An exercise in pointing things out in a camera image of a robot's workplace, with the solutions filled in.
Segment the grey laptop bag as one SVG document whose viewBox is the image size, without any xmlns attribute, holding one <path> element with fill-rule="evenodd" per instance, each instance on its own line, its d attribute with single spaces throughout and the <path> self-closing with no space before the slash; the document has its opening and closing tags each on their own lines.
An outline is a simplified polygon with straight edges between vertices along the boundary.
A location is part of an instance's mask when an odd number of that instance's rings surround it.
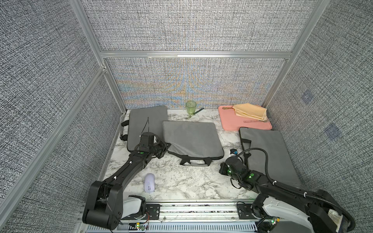
<svg viewBox="0 0 373 233">
<path fill-rule="evenodd" d="M 164 140 L 164 121 L 168 121 L 166 106 L 132 109 L 129 119 L 121 123 L 120 139 L 127 142 L 129 152 L 140 143 L 140 136 L 145 132 L 154 133 Z"/>
<path fill-rule="evenodd" d="M 301 186 L 279 131 L 241 127 L 239 134 L 243 150 L 260 148 L 267 152 L 268 171 L 273 180 L 297 188 Z"/>
<path fill-rule="evenodd" d="M 168 153 L 180 158 L 183 166 L 208 167 L 224 157 L 212 122 L 164 121 L 163 137 L 171 145 Z"/>
</svg>

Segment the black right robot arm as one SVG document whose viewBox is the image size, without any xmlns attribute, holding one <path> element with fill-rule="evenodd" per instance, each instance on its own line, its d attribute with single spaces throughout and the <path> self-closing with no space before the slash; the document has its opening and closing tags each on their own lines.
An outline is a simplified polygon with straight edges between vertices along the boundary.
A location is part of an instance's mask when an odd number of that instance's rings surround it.
<svg viewBox="0 0 373 233">
<path fill-rule="evenodd" d="M 219 173 L 236 181 L 238 188 L 257 193 L 249 210 L 256 219 L 277 217 L 314 233 L 348 233 L 356 226 L 355 219 L 324 190 L 312 192 L 272 180 L 266 174 L 249 170 L 235 156 L 221 163 Z"/>
</svg>

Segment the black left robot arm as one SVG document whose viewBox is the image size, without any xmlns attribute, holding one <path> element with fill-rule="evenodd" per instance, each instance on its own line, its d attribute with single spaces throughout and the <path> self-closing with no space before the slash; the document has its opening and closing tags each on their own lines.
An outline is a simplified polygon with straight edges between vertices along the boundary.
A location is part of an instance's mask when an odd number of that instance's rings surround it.
<svg viewBox="0 0 373 233">
<path fill-rule="evenodd" d="M 123 191 L 153 158 L 161 159 L 170 146 L 170 143 L 154 133 L 143 133 L 140 136 L 140 143 L 130 153 L 127 162 L 110 177 L 103 181 L 95 181 L 90 186 L 82 222 L 114 230 L 121 224 L 123 217 L 145 216 L 146 199 L 130 195 L 124 200 Z"/>
</svg>

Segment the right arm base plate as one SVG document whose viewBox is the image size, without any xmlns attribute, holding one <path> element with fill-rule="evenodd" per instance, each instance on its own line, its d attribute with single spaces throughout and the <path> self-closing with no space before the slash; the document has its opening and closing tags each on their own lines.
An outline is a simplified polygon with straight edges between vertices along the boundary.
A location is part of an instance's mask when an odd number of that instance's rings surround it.
<svg viewBox="0 0 373 233">
<path fill-rule="evenodd" d="M 251 203 L 245 203 L 245 202 L 236 203 L 237 214 L 240 220 L 258 219 L 256 216 L 253 215 L 251 206 L 252 206 Z"/>
</svg>

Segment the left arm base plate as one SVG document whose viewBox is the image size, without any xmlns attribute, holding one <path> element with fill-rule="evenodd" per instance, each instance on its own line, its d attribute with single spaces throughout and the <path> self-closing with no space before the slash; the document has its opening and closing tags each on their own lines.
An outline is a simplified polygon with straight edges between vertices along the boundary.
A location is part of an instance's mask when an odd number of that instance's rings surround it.
<svg viewBox="0 0 373 233">
<path fill-rule="evenodd" d="M 121 220 L 159 220 L 160 207 L 161 205 L 159 204 L 146 204 L 142 206 L 137 213 L 123 216 Z"/>
</svg>

